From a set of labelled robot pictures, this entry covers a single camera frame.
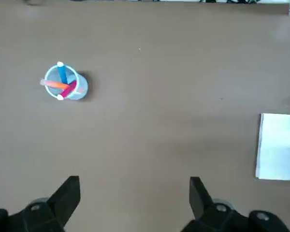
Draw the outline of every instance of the paper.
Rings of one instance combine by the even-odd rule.
[[[261,115],[256,177],[290,180],[290,115]]]

